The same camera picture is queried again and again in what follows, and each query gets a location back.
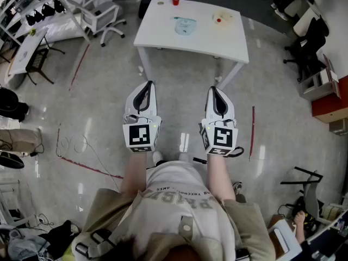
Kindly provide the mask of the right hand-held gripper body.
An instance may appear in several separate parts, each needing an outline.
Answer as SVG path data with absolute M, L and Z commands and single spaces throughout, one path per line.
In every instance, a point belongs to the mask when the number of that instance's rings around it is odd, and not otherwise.
M 199 123 L 200 135 L 206 154 L 231 156 L 236 150 L 238 129 L 235 119 L 203 119 Z

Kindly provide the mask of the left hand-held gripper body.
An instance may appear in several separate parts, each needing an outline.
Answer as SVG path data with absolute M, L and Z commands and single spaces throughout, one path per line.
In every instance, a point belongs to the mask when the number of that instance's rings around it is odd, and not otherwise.
M 124 114 L 126 147 L 133 153 L 154 152 L 162 119 L 159 116 Z

